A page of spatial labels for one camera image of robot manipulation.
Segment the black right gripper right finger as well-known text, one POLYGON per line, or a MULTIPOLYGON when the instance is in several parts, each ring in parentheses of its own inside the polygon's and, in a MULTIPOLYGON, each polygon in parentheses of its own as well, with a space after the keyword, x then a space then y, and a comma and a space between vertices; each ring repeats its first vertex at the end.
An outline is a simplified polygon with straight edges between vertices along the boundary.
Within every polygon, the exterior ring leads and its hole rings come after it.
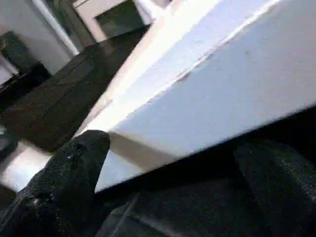
POLYGON ((292 147, 254 141, 234 151, 274 237, 316 235, 316 168, 292 147))

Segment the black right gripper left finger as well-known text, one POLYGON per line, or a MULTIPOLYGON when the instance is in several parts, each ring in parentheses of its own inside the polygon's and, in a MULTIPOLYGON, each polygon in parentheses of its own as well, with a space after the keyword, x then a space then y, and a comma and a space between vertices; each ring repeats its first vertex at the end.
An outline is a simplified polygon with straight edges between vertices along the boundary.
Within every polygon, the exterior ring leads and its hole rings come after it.
POLYGON ((87 130, 64 144, 0 215, 2 237, 79 237, 93 210, 110 135, 87 130))

